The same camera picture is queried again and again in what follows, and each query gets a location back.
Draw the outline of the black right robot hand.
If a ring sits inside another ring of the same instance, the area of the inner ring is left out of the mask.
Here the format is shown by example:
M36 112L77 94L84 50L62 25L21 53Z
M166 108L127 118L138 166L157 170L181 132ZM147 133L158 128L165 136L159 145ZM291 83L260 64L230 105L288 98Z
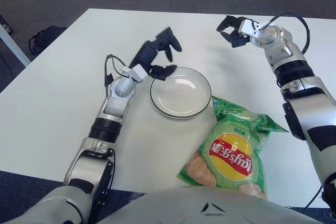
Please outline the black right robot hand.
M250 42L250 36L243 35L239 33L238 30L245 20L246 17L234 17L227 15L225 19L218 25L216 31L219 32L226 41L231 43L233 48L244 46ZM229 34L225 32L225 29L230 27L234 30Z

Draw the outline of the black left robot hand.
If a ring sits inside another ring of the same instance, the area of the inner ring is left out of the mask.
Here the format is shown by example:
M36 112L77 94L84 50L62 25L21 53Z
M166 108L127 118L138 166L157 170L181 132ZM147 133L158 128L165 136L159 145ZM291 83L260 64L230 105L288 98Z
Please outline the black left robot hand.
M166 67L152 65L153 60L157 56L159 51L165 52L165 55L169 62L173 61L171 47L177 52L182 51L182 47L173 35L170 27L164 29L156 36L156 40L147 40L138 53L135 55L129 68L132 69L136 65L140 65L144 71L153 79L158 79L165 81L165 79L170 76L177 68L177 65L170 65Z

